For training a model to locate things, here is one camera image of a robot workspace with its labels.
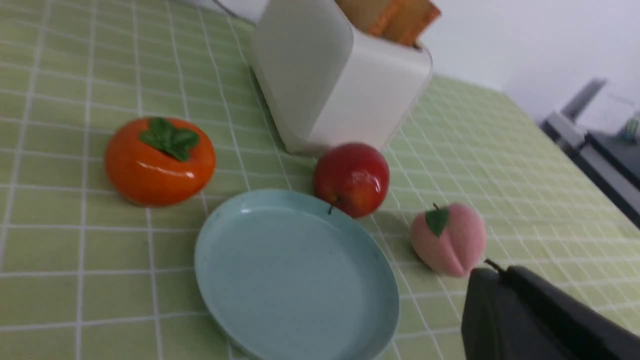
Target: apple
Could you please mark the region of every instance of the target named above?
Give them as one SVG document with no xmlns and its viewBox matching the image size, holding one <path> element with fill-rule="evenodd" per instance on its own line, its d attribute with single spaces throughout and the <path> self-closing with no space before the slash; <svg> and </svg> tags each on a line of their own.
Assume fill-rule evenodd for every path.
<svg viewBox="0 0 640 360">
<path fill-rule="evenodd" d="M 418 214 L 411 226 L 411 243 L 420 259 L 435 272 L 466 277 L 486 247 L 482 217 L 464 204 L 450 204 Z"/>
<path fill-rule="evenodd" d="M 316 197 L 354 218 L 376 211 L 389 189 L 389 165 L 364 143 L 345 143 L 325 153 L 314 172 Z"/>
</svg>

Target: persimmon leaf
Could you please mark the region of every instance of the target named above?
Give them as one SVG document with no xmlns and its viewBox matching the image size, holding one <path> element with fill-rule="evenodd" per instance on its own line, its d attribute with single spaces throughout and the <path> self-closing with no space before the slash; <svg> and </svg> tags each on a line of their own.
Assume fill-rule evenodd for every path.
<svg viewBox="0 0 640 360">
<path fill-rule="evenodd" d="M 157 136 L 163 146 L 169 146 L 175 126 L 163 117 L 153 117 L 149 120 L 149 130 Z"/>
<path fill-rule="evenodd" d="M 138 139 L 155 149 L 163 150 L 163 146 L 160 143 L 160 140 L 158 140 L 157 136 L 154 135 L 151 131 L 141 132 L 140 135 L 138 135 Z"/>
<path fill-rule="evenodd" d="M 171 147 L 189 150 L 197 145 L 199 140 L 200 137 L 198 134 L 182 127 L 173 131 L 171 136 Z"/>
<path fill-rule="evenodd" d="M 185 148 L 169 148 L 165 151 L 181 162 L 185 162 L 189 159 L 189 151 Z"/>
<path fill-rule="evenodd" d="M 431 229 L 433 234 L 439 238 L 442 232 L 447 227 L 449 222 L 449 209 L 440 208 L 431 211 L 427 211 L 425 214 L 427 226 Z"/>
</svg>

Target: white container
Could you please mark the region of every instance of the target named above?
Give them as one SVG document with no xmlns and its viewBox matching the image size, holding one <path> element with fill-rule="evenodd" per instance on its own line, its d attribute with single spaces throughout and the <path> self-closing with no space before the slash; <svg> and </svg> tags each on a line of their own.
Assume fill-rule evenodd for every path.
<svg viewBox="0 0 640 360">
<path fill-rule="evenodd" d="M 431 79 L 429 51 L 354 28 L 334 0 L 271 0 L 252 65 L 289 152 L 381 149 Z"/>
</svg>

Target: plate rim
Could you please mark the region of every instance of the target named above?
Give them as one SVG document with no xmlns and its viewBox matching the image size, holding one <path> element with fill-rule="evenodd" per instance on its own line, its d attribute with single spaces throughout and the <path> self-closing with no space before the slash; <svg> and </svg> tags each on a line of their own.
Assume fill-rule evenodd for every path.
<svg viewBox="0 0 640 360">
<path fill-rule="evenodd" d="M 219 216 L 219 214 L 221 212 L 224 211 L 225 206 L 228 206 L 230 203 L 234 202 L 237 199 L 241 199 L 243 197 L 253 197 L 256 196 L 260 193 L 274 193 L 274 194 L 279 194 L 279 195 L 289 195 L 289 196 L 297 196 L 297 197 L 306 197 L 307 199 L 316 201 L 318 203 L 325 203 L 327 208 L 329 208 L 331 205 L 328 202 L 325 202 L 321 199 L 318 199 L 317 197 L 311 196 L 309 194 L 306 193 L 301 193 L 301 192 L 295 192 L 292 190 L 281 190 L 281 189 L 261 189 L 261 190 L 250 190 L 244 193 L 240 193 L 237 194 L 233 197 L 230 197 L 229 199 L 225 200 L 224 202 L 222 202 L 208 217 L 207 220 L 205 220 L 205 222 L 202 224 L 202 227 L 200 228 L 199 232 L 198 232 L 198 238 L 196 239 L 196 245 L 195 245 L 195 251 L 194 251 L 194 273 L 196 275 L 196 283 L 198 285 L 198 292 L 200 293 L 200 297 L 202 298 L 203 303 L 205 304 L 205 307 L 207 308 L 207 312 L 212 316 L 213 320 L 216 322 L 216 324 L 218 325 L 219 329 L 224 333 L 224 335 L 229 339 L 229 341 L 236 347 L 240 348 L 240 350 L 242 350 L 249 358 L 252 359 L 261 359 L 261 360 L 265 360 L 265 357 L 260 356 L 260 354 L 255 351 L 252 350 L 251 348 L 247 347 L 246 345 L 244 345 L 244 343 L 242 341 L 240 341 L 240 339 L 238 339 L 238 336 L 234 336 L 233 334 L 231 334 L 227 328 L 225 327 L 225 325 L 223 324 L 223 322 L 219 319 L 219 314 L 216 313 L 216 311 L 213 311 L 210 307 L 209 304 L 207 302 L 207 300 L 205 299 L 204 296 L 202 296 L 203 292 L 202 292 L 202 287 L 201 287 L 201 282 L 204 281 L 202 280 L 201 276 L 199 275 L 202 268 L 202 266 L 198 266 L 198 253 L 200 252 L 199 249 L 201 248 L 201 244 L 204 243 L 205 240 L 203 240 L 204 237 L 204 231 L 205 229 L 208 227 L 209 223 L 214 222 L 215 218 L 217 216 Z M 345 212 L 341 211 L 340 209 L 334 208 L 332 211 L 332 214 L 339 214 L 339 216 L 341 217 L 347 217 L 350 221 L 353 222 L 353 224 L 356 226 L 356 228 L 358 229 L 358 231 L 360 231 L 361 233 L 365 234 L 366 237 L 368 237 L 372 244 L 375 245 L 375 249 L 378 250 L 379 255 L 385 259 L 384 263 L 386 263 L 385 267 L 385 271 L 388 272 L 388 275 L 390 279 L 392 279 L 392 284 L 393 287 L 395 289 L 394 294 L 395 296 L 395 311 L 393 314 L 393 329 L 392 331 L 389 332 L 388 335 L 386 335 L 384 337 L 384 341 L 379 341 L 377 343 L 373 343 L 373 347 L 375 349 L 375 354 L 373 356 L 373 358 L 379 356 L 380 354 L 382 354 L 384 352 L 384 350 L 387 348 L 387 346 L 392 342 L 393 337 L 397 331 L 397 327 L 399 325 L 399 321 L 400 321 L 400 294 L 399 294 L 399 289 L 397 286 L 397 280 L 396 280 L 396 275 L 393 271 L 392 265 L 389 263 L 388 257 L 384 254 L 382 248 L 380 247 L 380 245 L 378 245 L 378 243 L 375 241 L 375 239 L 369 234 L 368 231 L 366 231 L 362 225 L 360 225 L 360 223 L 358 223 L 357 221 L 355 221 L 355 219 L 351 218 L 349 215 L 347 215 Z"/>
</svg>

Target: fake fruit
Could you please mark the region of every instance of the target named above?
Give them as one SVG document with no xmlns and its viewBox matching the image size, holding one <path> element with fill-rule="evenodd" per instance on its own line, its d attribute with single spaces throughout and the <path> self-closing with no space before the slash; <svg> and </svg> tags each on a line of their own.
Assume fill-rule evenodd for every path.
<svg viewBox="0 0 640 360">
<path fill-rule="evenodd" d="M 388 188 L 387 161 L 364 143 L 346 143 L 329 150 L 314 172 L 316 197 L 354 218 L 376 211 Z"/>
<path fill-rule="evenodd" d="M 415 217 L 411 228 L 413 249 L 434 271 L 466 277 L 484 254 L 484 222 L 464 204 L 434 207 Z"/>
<path fill-rule="evenodd" d="M 216 154 L 207 135 L 189 122 L 142 118 L 113 135 L 104 166 L 126 199 L 140 206 L 167 206 L 190 198 L 209 182 Z"/>
</svg>

